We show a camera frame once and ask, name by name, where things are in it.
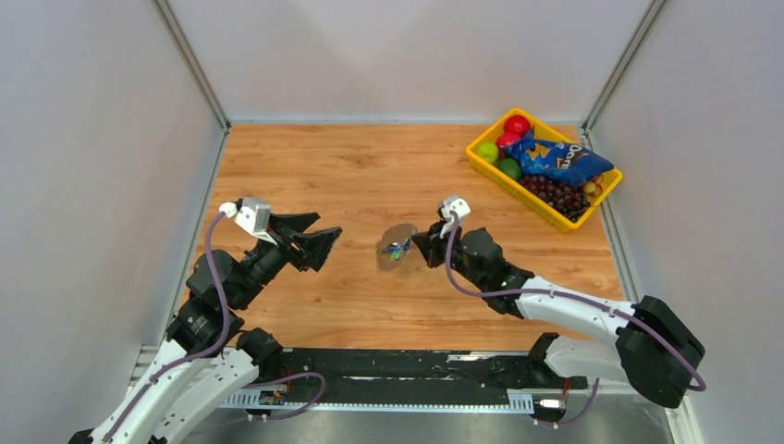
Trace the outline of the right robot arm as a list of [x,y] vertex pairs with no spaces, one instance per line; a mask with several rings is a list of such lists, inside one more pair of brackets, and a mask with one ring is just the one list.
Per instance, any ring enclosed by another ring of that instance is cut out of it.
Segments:
[[705,348],[662,300],[612,301],[556,285],[509,262],[484,228],[446,232],[444,222],[412,236],[428,267],[444,266],[453,287],[483,300],[501,315],[565,327],[585,336],[555,334],[536,343],[528,361],[540,386],[585,376],[630,385],[666,408],[680,406],[689,391],[704,391],[697,368]]

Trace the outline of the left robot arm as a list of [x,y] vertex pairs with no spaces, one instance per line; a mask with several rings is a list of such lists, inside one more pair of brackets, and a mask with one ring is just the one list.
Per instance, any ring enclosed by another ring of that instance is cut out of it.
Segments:
[[223,203],[187,280],[188,299],[153,361],[101,424],[73,443],[180,443],[230,395],[256,382],[282,385],[282,346],[239,311],[290,265],[319,271],[343,230],[310,231],[317,213],[275,215],[247,198]]

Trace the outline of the silver keyring holder with rings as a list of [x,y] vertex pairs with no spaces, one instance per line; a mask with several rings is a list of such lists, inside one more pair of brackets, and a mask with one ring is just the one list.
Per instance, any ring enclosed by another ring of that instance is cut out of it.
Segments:
[[412,223],[400,223],[388,228],[376,243],[376,266],[391,271],[402,265],[413,249],[412,237],[418,232]]

